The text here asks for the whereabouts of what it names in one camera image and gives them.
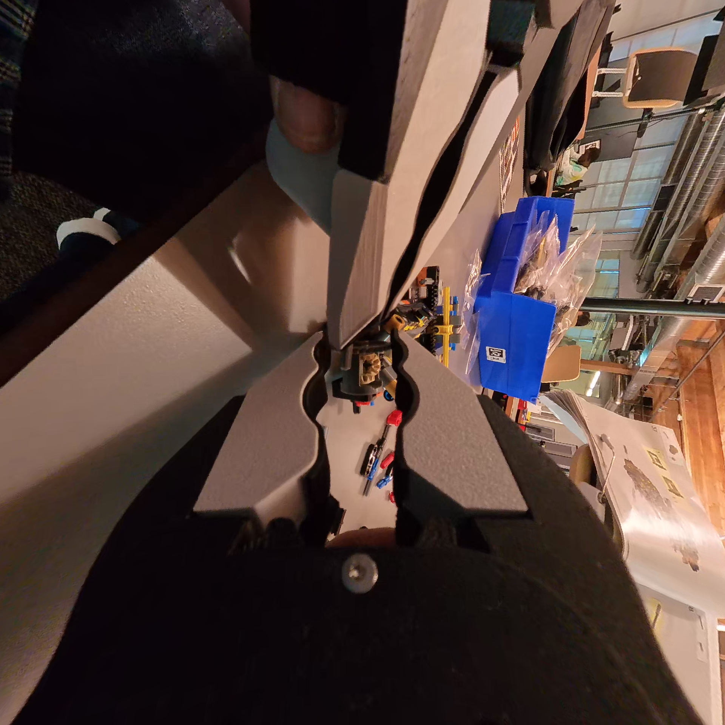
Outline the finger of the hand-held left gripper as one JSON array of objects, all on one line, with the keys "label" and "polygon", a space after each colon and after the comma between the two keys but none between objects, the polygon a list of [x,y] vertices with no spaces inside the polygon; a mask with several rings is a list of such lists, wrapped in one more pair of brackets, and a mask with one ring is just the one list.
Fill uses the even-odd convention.
[{"label": "finger of the hand-held left gripper", "polygon": [[488,61],[490,2],[408,2],[392,115],[382,140],[350,111],[341,151],[382,152],[356,173],[341,159],[333,181],[328,335],[342,350],[400,300],[421,263],[431,222],[418,222],[426,187],[459,130]]},{"label": "finger of the hand-held left gripper", "polygon": [[[547,44],[549,54],[554,44]],[[392,277],[390,309],[412,284],[418,266],[455,222],[478,178],[497,158],[517,116],[526,120],[526,104],[548,60],[543,59],[544,45],[534,40],[518,64],[509,68],[495,62],[511,53],[494,51],[458,130],[443,150],[422,194],[412,236]]]}]

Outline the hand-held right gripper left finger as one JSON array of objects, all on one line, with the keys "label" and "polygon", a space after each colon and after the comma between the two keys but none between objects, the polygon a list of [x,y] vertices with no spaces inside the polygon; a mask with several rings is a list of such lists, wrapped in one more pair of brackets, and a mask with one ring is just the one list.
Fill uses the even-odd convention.
[{"label": "hand-held right gripper left finger", "polygon": [[303,520],[303,476],[318,457],[318,432],[303,394],[321,368],[314,334],[248,390],[193,511],[254,520]]}]

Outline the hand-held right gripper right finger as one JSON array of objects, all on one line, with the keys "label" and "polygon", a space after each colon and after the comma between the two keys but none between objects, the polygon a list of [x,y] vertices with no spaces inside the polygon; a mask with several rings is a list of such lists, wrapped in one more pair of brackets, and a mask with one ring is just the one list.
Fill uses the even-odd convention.
[{"label": "hand-held right gripper right finger", "polygon": [[475,391],[407,334],[392,337],[394,496],[414,520],[521,518],[529,507]]}]

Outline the lego gear axle subassembly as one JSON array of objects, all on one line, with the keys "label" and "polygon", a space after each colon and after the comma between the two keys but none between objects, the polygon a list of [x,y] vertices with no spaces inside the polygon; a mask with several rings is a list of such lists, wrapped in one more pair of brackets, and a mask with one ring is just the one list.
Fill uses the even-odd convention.
[{"label": "lego gear axle subassembly", "polygon": [[358,407],[375,403],[396,379],[391,339],[390,333],[382,331],[359,337],[342,348],[331,378],[334,398]]}]

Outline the lego car chassis assembly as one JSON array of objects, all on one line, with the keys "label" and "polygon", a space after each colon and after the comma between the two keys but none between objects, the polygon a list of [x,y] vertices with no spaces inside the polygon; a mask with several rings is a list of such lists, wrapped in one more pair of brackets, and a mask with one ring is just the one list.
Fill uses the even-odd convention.
[{"label": "lego car chassis assembly", "polygon": [[[372,325],[357,338],[374,336],[382,331],[390,333],[391,338],[393,333],[408,335],[437,358],[443,366],[449,367],[451,355],[461,343],[462,328],[459,298],[451,294],[449,287],[441,285],[440,268],[433,265],[423,267],[419,271],[411,287],[403,294],[402,299],[382,324]],[[396,374],[396,379],[386,386],[381,395],[388,401],[394,401],[396,398],[397,373],[393,366],[393,353],[392,370]],[[364,408],[372,407],[374,404],[358,407],[351,403],[352,412],[358,415]]]}]

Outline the lego sticker sheet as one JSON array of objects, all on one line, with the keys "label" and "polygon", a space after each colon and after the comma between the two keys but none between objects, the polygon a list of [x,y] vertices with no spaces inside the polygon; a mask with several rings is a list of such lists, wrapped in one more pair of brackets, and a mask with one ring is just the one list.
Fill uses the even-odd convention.
[{"label": "lego sticker sheet", "polygon": [[504,138],[503,144],[498,152],[500,171],[500,206],[502,212],[504,212],[507,195],[512,184],[512,177],[518,156],[520,129],[521,117],[517,116],[511,131]]}]

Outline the clear bags of lego parts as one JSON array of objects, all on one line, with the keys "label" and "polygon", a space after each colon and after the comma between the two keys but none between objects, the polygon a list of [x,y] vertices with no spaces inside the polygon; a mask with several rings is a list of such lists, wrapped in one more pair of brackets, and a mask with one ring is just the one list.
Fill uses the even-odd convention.
[{"label": "clear bags of lego parts", "polygon": [[591,228],[561,252],[557,251],[559,241],[556,221],[546,231],[529,235],[513,289],[517,295],[555,307],[548,353],[557,348],[571,327],[578,325],[581,307],[594,283],[603,234]]}]

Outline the lego instruction booklet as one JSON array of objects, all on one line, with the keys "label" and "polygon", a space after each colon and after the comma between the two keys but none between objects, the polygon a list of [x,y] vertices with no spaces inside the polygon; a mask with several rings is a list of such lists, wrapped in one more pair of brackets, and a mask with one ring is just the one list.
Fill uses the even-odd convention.
[{"label": "lego instruction booklet", "polygon": [[681,682],[703,684],[711,665],[708,617],[723,616],[723,545],[674,432],[570,391],[545,400],[589,445],[615,540],[672,671]]}]

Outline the person's left hand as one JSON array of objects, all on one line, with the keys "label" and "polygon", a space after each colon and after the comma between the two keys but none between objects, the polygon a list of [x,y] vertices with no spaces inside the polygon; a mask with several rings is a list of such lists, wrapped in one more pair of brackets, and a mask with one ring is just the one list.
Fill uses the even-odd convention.
[{"label": "person's left hand", "polygon": [[270,93],[276,124],[293,147],[320,154],[341,141],[345,106],[275,76],[270,77]]}]

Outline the white book stand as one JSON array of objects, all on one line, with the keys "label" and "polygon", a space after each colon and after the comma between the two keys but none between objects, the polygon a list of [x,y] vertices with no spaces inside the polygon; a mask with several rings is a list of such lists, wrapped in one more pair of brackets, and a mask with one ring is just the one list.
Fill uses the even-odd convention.
[{"label": "white book stand", "polygon": [[613,438],[601,433],[595,437],[593,446],[584,444],[577,448],[568,474],[624,561],[629,557],[624,521],[631,509],[622,479],[627,452],[625,445],[615,445]]}]

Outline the blue bin with square tag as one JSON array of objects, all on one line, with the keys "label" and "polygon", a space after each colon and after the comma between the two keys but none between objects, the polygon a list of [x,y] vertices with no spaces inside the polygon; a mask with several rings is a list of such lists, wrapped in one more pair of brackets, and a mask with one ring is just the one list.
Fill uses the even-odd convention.
[{"label": "blue bin with square tag", "polygon": [[565,251],[573,199],[530,196],[500,215],[484,253],[476,295],[478,371],[485,389],[535,403],[548,354],[555,306],[514,293],[526,238],[545,215],[558,224],[557,252]]}]

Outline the clear plastic bag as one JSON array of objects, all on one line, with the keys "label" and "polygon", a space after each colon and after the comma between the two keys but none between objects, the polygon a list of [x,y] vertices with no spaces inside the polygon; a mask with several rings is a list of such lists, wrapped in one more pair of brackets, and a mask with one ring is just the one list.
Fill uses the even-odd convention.
[{"label": "clear plastic bag", "polygon": [[480,347],[480,333],[478,332],[478,313],[475,312],[477,295],[482,284],[490,277],[490,273],[482,271],[483,262],[481,252],[475,249],[467,268],[467,278],[460,305],[463,320],[462,346],[465,363],[465,379],[474,385],[474,368],[477,366],[477,356]]}]

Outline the wooden chair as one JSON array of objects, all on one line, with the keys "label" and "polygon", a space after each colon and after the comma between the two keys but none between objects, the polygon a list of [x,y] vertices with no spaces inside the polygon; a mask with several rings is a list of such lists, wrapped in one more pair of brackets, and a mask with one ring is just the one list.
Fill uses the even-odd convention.
[{"label": "wooden chair", "polygon": [[628,61],[621,104],[629,109],[665,109],[684,102],[698,56],[668,47],[639,50]]}]

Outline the dark trousers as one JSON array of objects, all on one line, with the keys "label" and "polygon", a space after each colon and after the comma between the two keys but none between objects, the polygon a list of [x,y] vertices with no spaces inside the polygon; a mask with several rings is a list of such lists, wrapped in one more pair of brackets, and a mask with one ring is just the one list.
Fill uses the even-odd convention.
[{"label": "dark trousers", "polygon": [[143,220],[269,122],[225,2],[41,1],[18,61],[12,169]]}]

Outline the black metal pole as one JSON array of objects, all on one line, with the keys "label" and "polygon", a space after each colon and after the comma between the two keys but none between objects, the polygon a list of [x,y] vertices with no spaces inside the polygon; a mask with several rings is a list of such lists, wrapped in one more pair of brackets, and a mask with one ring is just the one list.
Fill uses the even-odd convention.
[{"label": "black metal pole", "polygon": [[723,320],[724,303],[666,299],[586,297],[580,306],[590,313],[656,315],[703,320]]}]

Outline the white navy shoe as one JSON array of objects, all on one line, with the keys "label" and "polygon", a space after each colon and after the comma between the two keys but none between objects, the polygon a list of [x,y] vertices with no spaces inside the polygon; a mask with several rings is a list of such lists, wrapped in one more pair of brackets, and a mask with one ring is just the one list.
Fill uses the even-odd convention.
[{"label": "white navy shoe", "polygon": [[90,217],[62,222],[56,231],[59,261],[102,259],[134,228],[134,222],[106,207]]}]

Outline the blue plaid shirt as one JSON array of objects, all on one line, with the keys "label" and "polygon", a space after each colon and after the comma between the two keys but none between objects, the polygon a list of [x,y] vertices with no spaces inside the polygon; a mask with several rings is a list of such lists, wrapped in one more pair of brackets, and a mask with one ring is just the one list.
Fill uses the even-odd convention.
[{"label": "blue plaid shirt", "polygon": [[1,1],[1,201],[11,196],[12,122],[22,79],[25,47],[31,37],[38,1]]}]

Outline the silver ventilation duct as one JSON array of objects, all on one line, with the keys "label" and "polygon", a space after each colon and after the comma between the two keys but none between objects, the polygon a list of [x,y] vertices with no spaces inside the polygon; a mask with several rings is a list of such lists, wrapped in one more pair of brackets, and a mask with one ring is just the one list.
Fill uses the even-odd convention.
[{"label": "silver ventilation duct", "polygon": [[723,192],[723,100],[689,114],[631,252],[640,293],[674,289],[690,248]]}]

